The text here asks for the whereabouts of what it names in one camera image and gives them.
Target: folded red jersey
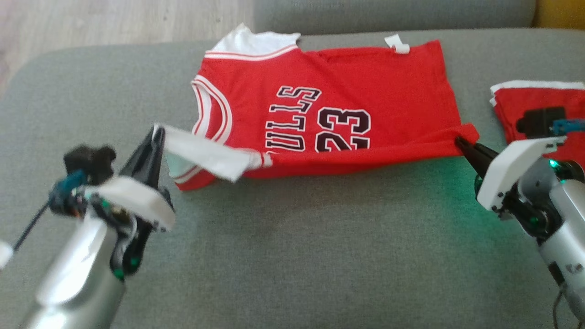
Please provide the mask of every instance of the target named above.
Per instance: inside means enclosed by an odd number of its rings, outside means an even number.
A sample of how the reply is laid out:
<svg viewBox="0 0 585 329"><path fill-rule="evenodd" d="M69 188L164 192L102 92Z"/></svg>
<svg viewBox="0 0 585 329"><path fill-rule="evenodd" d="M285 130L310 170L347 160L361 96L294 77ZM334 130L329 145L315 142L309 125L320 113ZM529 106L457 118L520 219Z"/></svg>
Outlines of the folded red jersey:
<svg viewBox="0 0 585 329"><path fill-rule="evenodd" d="M564 107L567 119L585 118L585 85L558 81L515 80L497 84L491 88L491 103L504 127L506 140L526 139L516 130L516 122L531 109ZM585 133L568 134L564 146L546 156L556 160L575 160L585 165Z"/></svg>
<svg viewBox="0 0 585 329"><path fill-rule="evenodd" d="M244 176L341 174L398 162L459 156L461 125L438 41L303 52L298 33L254 34L240 25L205 53L192 82L193 133L259 154ZM181 190L213 175L172 165Z"/></svg>

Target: folded clothing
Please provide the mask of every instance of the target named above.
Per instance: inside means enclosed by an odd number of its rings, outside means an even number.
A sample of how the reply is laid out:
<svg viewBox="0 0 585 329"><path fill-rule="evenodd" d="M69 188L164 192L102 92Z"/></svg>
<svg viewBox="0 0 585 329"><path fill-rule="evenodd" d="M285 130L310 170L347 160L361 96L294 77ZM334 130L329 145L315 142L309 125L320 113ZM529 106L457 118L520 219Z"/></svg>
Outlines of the folded clothing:
<svg viewBox="0 0 585 329"><path fill-rule="evenodd" d="M585 84L559 81L514 80L492 86L491 104L502 123L508 143L526 139L516 129L516 123L526 111L548 107L564 107L567 119L585 118ZM568 134L564 146L546 157L555 160L574 160L585 165L585 133Z"/></svg>
<svg viewBox="0 0 585 329"><path fill-rule="evenodd" d="M459 156L455 137L478 139L461 124L438 41L303 52L299 37L240 25L205 53L192 81L193 134L261 159L244 176L343 174ZM169 168L181 190L215 178L177 157Z"/></svg>

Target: jersey tag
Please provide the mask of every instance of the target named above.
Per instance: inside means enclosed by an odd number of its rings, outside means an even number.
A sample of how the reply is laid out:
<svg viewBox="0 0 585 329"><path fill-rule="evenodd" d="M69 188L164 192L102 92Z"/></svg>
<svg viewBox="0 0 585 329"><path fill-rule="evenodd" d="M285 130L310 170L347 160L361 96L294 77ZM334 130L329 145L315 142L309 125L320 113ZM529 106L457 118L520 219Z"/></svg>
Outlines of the jersey tag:
<svg viewBox="0 0 585 329"><path fill-rule="evenodd" d="M384 38L384 41L386 41L390 48L394 48L397 54L408 54L410 52L410 46L402 43L398 34L387 36Z"/></svg>

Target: cable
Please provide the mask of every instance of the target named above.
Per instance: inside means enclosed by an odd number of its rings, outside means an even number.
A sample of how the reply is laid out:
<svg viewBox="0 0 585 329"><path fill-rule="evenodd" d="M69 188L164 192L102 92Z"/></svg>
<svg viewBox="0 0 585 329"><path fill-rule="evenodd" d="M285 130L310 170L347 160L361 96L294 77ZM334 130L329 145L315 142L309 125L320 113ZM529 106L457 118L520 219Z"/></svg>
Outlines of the cable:
<svg viewBox="0 0 585 329"><path fill-rule="evenodd" d="M37 211L35 217L33 217L29 225L26 227L25 231L22 232L22 235L20 236L18 241L16 241L16 243L14 244L13 247L14 252L16 252L18 248L20 248L22 243L25 241L26 237L29 235L30 230L33 229L34 225L38 222L39 218L43 215L44 211L47 210L48 207L49 203L43 204L43 206Z"/></svg>
<svg viewBox="0 0 585 329"><path fill-rule="evenodd" d="M556 295L555 303L552 304L552 325L555 329L559 329L559 324L556 321L556 309L559 307L560 299L563 297L563 291L560 290Z"/></svg>

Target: gray fabric surface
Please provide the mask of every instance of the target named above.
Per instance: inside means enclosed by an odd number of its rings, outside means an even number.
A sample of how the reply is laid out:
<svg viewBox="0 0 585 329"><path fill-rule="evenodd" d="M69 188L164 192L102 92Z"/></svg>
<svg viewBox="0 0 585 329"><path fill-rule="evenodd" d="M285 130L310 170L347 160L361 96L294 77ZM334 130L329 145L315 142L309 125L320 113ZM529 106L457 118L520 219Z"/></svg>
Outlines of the gray fabric surface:
<svg viewBox="0 0 585 329"><path fill-rule="evenodd" d="M384 45L389 33L303 37L305 50ZM504 147L489 86L585 80L585 33L446 30L463 122ZM33 60L0 102L0 238L14 241L64 174L74 145L108 143L123 163L153 122L195 122L189 85L214 42L71 49ZM549 328L557 292L535 244L474 199L462 158L335 177L243 179L180 193L176 230L153 234L113 328ZM13 328L73 230L45 216L0 275ZM560 324L575 325L566 305Z"/></svg>
<svg viewBox="0 0 585 329"><path fill-rule="evenodd" d="M523 28L536 0L253 0L255 32Z"/></svg>

